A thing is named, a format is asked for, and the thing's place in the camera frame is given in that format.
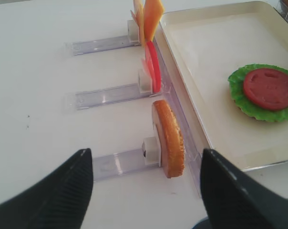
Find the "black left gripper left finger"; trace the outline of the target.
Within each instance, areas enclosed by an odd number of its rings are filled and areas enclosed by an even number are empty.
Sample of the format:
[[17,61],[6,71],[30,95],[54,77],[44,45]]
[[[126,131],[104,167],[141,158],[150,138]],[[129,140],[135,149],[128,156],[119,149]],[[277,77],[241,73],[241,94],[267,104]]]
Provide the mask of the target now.
[[81,149],[37,184],[0,204],[0,229],[79,229],[92,190],[92,152]]

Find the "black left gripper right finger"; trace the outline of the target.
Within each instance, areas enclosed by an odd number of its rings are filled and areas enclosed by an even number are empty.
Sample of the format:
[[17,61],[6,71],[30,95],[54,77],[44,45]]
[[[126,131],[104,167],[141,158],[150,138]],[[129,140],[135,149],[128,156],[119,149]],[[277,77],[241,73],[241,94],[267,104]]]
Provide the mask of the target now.
[[200,190],[214,229],[288,229],[288,199],[267,189],[213,149],[204,149]]

